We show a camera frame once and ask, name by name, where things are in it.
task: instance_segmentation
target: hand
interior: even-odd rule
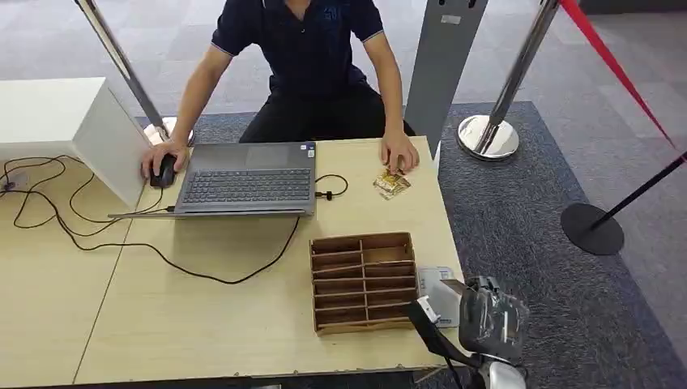
[[[420,156],[403,130],[386,130],[380,145],[380,159],[392,174],[408,173],[420,164]]]
[[[143,162],[141,163],[141,172],[145,178],[150,178],[150,168],[157,176],[160,174],[160,162],[165,155],[171,154],[177,158],[174,163],[174,171],[179,172],[184,167],[186,158],[189,156],[189,148],[185,143],[175,140],[168,140],[166,142],[155,145],[143,155]]]

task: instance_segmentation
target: touchpad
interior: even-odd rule
[[[288,163],[288,146],[251,146],[245,158],[247,168],[279,168]]]

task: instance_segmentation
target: gray stand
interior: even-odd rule
[[[124,80],[129,85],[129,88],[134,93],[136,100],[138,100],[139,104],[141,104],[143,112],[146,114],[151,124],[156,128],[160,138],[162,140],[169,139],[169,131],[167,126],[160,116],[160,113],[157,112],[157,109],[152,104],[148,94],[145,90],[143,90],[143,85],[141,85],[139,78],[136,76],[134,68],[131,67],[131,64],[126,58],[122,47],[114,39],[112,30],[109,29],[107,23],[103,19],[98,6],[93,0],[75,0],[75,2],[79,8],[81,8],[81,11],[86,16],[86,19],[88,19],[88,22],[93,27],[93,30],[96,32],[96,34],[98,34],[100,42],[102,42],[103,46],[109,53],[109,56],[112,58],[115,66],[117,66],[119,69],[119,72],[122,73],[122,77],[124,77]]]
[[[427,136],[430,150],[437,150],[442,138],[486,6],[487,0],[427,1],[405,120],[418,135]]]
[[[518,133],[504,122],[515,94],[525,78],[541,41],[556,16],[559,0],[544,0],[525,43],[508,74],[497,103],[487,117],[477,115],[465,119],[456,130],[458,144],[468,154],[481,160],[503,160],[518,150]]]

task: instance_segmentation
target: laptop keyboard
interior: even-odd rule
[[[295,201],[310,198],[310,169],[199,171],[189,179],[184,203]]]

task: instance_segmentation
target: power cord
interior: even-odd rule
[[[453,374],[455,386],[458,387],[458,389],[463,389],[463,384],[460,382],[460,375],[458,374],[458,371],[455,369],[455,366],[453,366],[453,363],[451,363],[448,357],[444,357],[444,360],[446,361],[446,366],[448,366],[451,374]]]
[[[4,165],[4,175],[0,177],[0,182],[1,182],[2,179],[4,179],[5,177],[6,177],[6,181],[7,181],[7,183],[3,186],[3,188],[0,188],[0,199],[1,199],[2,197],[4,197],[6,194],[8,194],[8,193],[18,193],[18,194],[23,194],[23,195],[25,195],[25,197],[24,197],[24,199],[23,199],[23,202],[22,202],[22,205],[21,205],[21,208],[19,209],[19,211],[17,212],[17,215],[15,216],[15,220],[14,220],[14,226],[15,226],[15,227],[20,228],[20,229],[34,229],[34,228],[38,228],[38,227],[41,227],[42,225],[47,224],[48,222],[50,222],[50,221],[53,220],[53,219],[56,219],[56,220],[58,221],[58,224],[60,225],[60,228],[61,228],[62,231],[71,239],[72,243],[74,243],[74,246],[76,246],[79,250],[82,250],[82,251],[94,251],[94,250],[98,250],[98,249],[103,248],[103,247],[147,247],[147,248],[149,248],[149,249],[155,251],[155,252],[156,252],[156,253],[157,253],[157,254],[158,254],[158,255],[159,255],[168,265],[169,265],[169,266],[174,267],[175,269],[177,269],[177,270],[179,270],[179,271],[182,271],[182,272],[184,272],[184,273],[186,273],[186,274],[188,274],[188,275],[190,275],[190,276],[195,276],[195,277],[203,278],[203,279],[206,279],[206,280],[213,280],[213,281],[219,282],[219,283],[221,283],[221,284],[235,285],[235,284],[240,284],[241,282],[244,282],[244,281],[247,281],[247,280],[253,278],[254,276],[256,276],[257,274],[259,274],[260,272],[265,271],[266,269],[268,269],[269,267],[271,267],[272,265],[274,265],[275,263],[277,263],[277,262],[284,256],[284,252],[286,252],[286,249],[288,248],[288,245],[289,245],[289,243],[291,242],[291,240],[292,240],[292,238],[293,238],[293,235],[296,233],[296,230],[298,229],[298,222],[301,220],[300,217],[297,217],[297,218],[296,218],[296,223],[294,223],[293,229],[292,229],[291,233],[288,235],[288,239],[287,239],[286,243],[284,243],[284,246],[282,247],[281,251],[280,251],[279,254],[276,256],[275,259],[273,259],[273,260],[272,260],[271,262],[269,262],[267,265],[265,265],[265,266],[263,266],[263,267],[260,267],[258,270],[256,270],[256,271],[250,273],[249,275],[247,275],[247,276],[245,276],[245,277],[243,277],[243,278],[240,278],[239,280],[222,280],[222,279],[217,278],[217,277],[214,277],[214,276],[209,276],[209,275],[197,273],[197,272],[195,272],[195,271],[187,270],[187,269],[185,269],[185,268],[183,268],[183,267],[181,267],[181,266],[179,266],[179,265],[177,265],[177,264],[175,264],[175,263],[169,261],[169,259],[167,259],[167,257],[165,257],[164,254],[162,254],[162,252],[160,252],[160,250],[158,250],[156,247],[154,247],[153,245],[150,245],[150,244],[148,244],[148,243],[105,243],[105,244],[101,244],[101,245],[97,245],[97,246],[93,246],[93,247],[81,246],[81,245],[79,244],[79,242],[77,242],[77,240],[76,240],[76,237],[77,237],[77,236],[79,236],[79,237],[91,237],[91,236],[93,236],[93,235],[96,235],[96,234],[98,234],[98,233],[101,233],[102,231],[104,231],[105,229],[107,229],[108,227],[110,227],[111,225],[113,225],[114,223],[120,221],[121,219],[112,219],[112,220],[91,220],[91,219],[89,219],[89,218],[87,218],[87,217],[85,217],[85,216],[83,216],[83,215],[80,215],[80,214],[74,209],[74,206],[73,206],[73,199],[74,199],[74,197],[76,196],[76,194],[79,193],[79,191],[81,191],[86,185],[88,185],[88,183],[90,183],[90,182],[93,180],[93,176],[91,176],[91,178],[90,178],[85,184],[81,185],[81,186],[76,190],[76,192],[72,194],[72,196],[70,197],[70,207],[71,207],[71,210],[74,211],[74,213],[75,213],[78,217],[80,217],[80,218],[82,218],[82,219],[84,219],[84,220],[86,220],[86,221],[90,221],[90,222],[92,222],[92,223],[103,223],[103,224],[105,224],[105,227],[103,227],[102,229],[99,229],[99,230],[95,231],[94,233],[89,233],[89,234],[76,233],[74,230],[72,230],[72,229],[67,225],[67,223],[64,221],[64,219],[62,218],[62,215],[60,214],[60,211],[58,210],[58,207],[55,205],[55,203],[54,203],[47,195],[45,195],[44,193],[42,193],[42,192],[40,192],[40,191],[38,191],[38,190],[34,190],[34,189],[35,189],[38,185],[40,185],[41,183],[44,183],[44,182],[53,180],[54,178],[57,178],[57,177],[61,176],[61,175],[66,171],[66,166],[64,165],[64,163],[63,163],[62,161],[60,161],[60,158],[69,158],[69,159],[74,160],[74,161],[77,161],[77,162],[79,162],[79,163],[83,163],[83,162],[81,162],[80,160],[77,160],[77,159],[75,159],[75,158],[73,158],[73,157],[64,156],[64,155],[63,155],[63,156],[56,156],[56,157],[54,157],[54,158],[48,158],[48,157],[28,157],[28,158],[19,158],[19,159],[7,161],[7,162],[5,163],[5,165]],[[21,160],[47,160],[47,161],[42,162],[42,163],[39,163],[39,164],[16,166],[16,167],[14,167],[14,168],[12,168],[12,169],[8,169],[8,168],[7,168],[7,166],[8,166],[9,164],[15,163],[15,162],[18,162],[18,161],[21,161]],[[17,170],[17,169],[22,169],[22,168],[43,166],[43,165],[47,165],[47,164],[49,164],[49,163],[51,163],[51,162],[58,162],[58,163],[61,165],[62,170],[61,170],[59,173],[54,174],[54,175],[51,176],[51,177],[48,177],[48,178],[46,178],[46,179],[43,179],[43,180],[37,182],[36,184],[33,184],[28,190],[16,190],[16,189],[11,189],[11,188],[12,188],[12,185],[11,185],[11,183],[10,183],[10,176],[9,176],[9,174],[10,174],[11,172],[13,172],[13,171],[15,171],[15,170]],[[42,221],[42,222],[40,222],[40,223],[38,223],[38,224],[34,224],[34,225],[20,225],[20,224],[18,224],[18,220],[19,220],[19,218],[21,218],[21,216],[22,216],[22,214],[23,214],[23,210],[24,210],[24,208],[26,207],[26,203],[27,203],[27,201],[28,201],[28,198],[29,198],[31,195],[39,195],[39,196],[40,196],[41,198],[43,198],[46,202],[48,202],[48,204],[50,205],[50,207],[53,209],[53,215],[52,215],[50,218],[48,218],[47,220],[44,220],[44,221]],[[151,210],[151,208],[156,207],[156,206],[160,203],[161,200],[162,200],[162,190],[160,191],[160,198],[157,200],[157,202],[156,202],[155,204],[153,204],[151,207],[149,207],[149,208],[147,208],[147,209],[145,209],[145,210],[143,210],[143,211],[136,212],[136,213],[153,213],[153,212],[160,212],[160,211],[168,211],[168,210],[170,209],[170,207],[161,208],[161,209],[156,209],[156,210]]]
[[[317,180],[315,180],[315,183],[318,183],[322,179],[328,178],[328,177],[340,178],[345,185],[344,189],[338,193],[332,193],[331,190],[328,190],[327,192],[315,192],[315,198],[324,197],[324,198],[326,198],[327,201],[331,201],[335,196],[343,195],[344,193],[346,193],[346,190],[348,190],[348,180],[346,178],[344,178],[344,176],[340,176],[338,174],[325,174],[325,175],[321,176],[320,178],[318,178]]]

